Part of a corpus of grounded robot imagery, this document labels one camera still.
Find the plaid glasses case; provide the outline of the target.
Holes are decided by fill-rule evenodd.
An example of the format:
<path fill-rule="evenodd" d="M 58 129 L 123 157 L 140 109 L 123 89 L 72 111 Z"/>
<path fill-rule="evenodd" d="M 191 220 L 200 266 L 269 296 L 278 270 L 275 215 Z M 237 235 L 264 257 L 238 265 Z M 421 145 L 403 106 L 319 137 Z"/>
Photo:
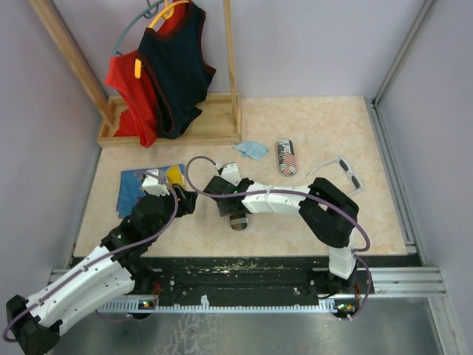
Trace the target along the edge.
<path fill-rule="evenodd" d="M 229 216 L 230 227 L 235 231 L 243 231 L 248 227 L 248 216 L 245 213 Z"/>

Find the flag newsprint glasses case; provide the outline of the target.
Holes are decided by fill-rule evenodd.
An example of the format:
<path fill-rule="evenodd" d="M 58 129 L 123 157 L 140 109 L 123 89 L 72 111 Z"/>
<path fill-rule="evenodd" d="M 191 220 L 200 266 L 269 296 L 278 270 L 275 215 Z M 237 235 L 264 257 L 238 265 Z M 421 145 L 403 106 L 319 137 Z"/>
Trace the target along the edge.
<path fill-rule="evenodd" d="M 279 172 L 286 177 L 294 176 L 297 173 L 297 162 L 292 140 L 279 139 L 276 143 L 276 154 Z"/>

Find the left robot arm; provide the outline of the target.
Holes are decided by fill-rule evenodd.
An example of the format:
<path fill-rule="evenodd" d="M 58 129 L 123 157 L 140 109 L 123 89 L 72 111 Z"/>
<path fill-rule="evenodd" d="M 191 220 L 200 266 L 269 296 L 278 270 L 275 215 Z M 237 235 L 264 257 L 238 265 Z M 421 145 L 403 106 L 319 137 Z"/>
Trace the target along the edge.
<path fill-rule="evenodd" d="M 197 193 L 179 184 L 164 195 L 142 197 L 79 264 L 40 291 L 7 302 L 4 341 L 18 343 L 25 354 L 46 354 L 75 323 L 106 302 L 149 291 L 154 276 L 142 254 L 174 218 L 192 214 L 196 201 Z"/>

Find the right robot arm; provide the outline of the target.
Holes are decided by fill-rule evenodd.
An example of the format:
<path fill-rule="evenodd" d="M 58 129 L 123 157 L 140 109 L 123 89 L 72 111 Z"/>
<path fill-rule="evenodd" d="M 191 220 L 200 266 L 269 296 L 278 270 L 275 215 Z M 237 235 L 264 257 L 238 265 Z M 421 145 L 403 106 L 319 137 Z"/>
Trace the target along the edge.
<path fill-rule="evenodd" d="M 329 180 L 318 177 L 308 186 L 288 188 L 263 185 L 249 178 L 234 185 L 215 176 L 204 192 L 217 202 L 221 215 L 277 213 L 301 217 L 327 246 L 331 286 L 344 293 L 356 284 L 353 224 L 359 207 Z"/>

